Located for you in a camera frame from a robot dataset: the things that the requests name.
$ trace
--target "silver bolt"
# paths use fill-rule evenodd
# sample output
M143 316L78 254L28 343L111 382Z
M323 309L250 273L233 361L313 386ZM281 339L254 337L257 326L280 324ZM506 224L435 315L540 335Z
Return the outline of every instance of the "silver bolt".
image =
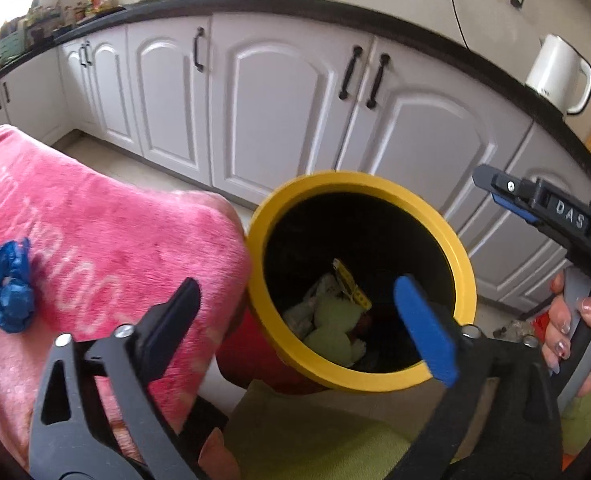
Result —
M73 341L73 336L71 334L60 334L55 338L55 346L67 346L71 341Z
M115 329L114 335L118 339L123 339L125 337L132 335L133 332L135 332L135 327L133 325L126 324L126 325L120 325L119 327L117 327Z
M469 339L479 339L482 336L482 330L475 325L464 325L462 327L462 335Z
M528 346L528 348L538 348L540 345L537 338L532 335L525 335L524 339L522 339L522 343L524 343L525 346Z

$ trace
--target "countertop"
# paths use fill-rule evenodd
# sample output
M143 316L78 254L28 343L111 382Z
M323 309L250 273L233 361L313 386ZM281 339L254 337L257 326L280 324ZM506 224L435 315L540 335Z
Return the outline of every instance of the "countertop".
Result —
M451 64L495 90L532 117L591 177L589 150L549 101L479 54L390 14L330 0L157 0L125 7L125 10L85 23L52 43L24 54L2 68L0 78L49 48L124 23L176 16L204 16L216 12L267 12L296 16L370 32Z

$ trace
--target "hand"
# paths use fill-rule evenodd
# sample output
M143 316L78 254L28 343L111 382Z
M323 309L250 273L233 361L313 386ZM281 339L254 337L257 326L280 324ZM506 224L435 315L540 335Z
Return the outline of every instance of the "hand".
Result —
M549 310L549 325L546 328L546 341L542 346L542 354L549 368L558 373L560 371L559 359L568 359L571 355L571 342L568 334L571 329L571 312L564 303L562 291L564 290L564 273L558 274L551 282L551 290L558 294ZM586 298L579 306L579 312L585 323L591 327L591 298ZM578 392L578 397L591 391L591 374L584 381Z

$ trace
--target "pink fleece fabric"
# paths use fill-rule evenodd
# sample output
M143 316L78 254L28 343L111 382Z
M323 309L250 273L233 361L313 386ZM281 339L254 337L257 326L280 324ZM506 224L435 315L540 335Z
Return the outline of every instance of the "pink fleece fabric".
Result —
M202 304L150 391L179 431L250 275L240 220L222 197L154 192L96 173L0 126L0 242L27 236L37 317L0 330L0 437L26 464L32 407L53 339L107 336L195 278ZM106 381L99 386L124 450L136 454Z

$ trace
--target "blue crumpled object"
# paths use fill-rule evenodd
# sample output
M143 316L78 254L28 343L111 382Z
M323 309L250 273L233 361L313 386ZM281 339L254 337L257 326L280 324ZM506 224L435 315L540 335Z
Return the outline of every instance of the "blue crumpled object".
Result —
M9 334L27 329L35 314L28 251L24 238L0 245L0 328Z

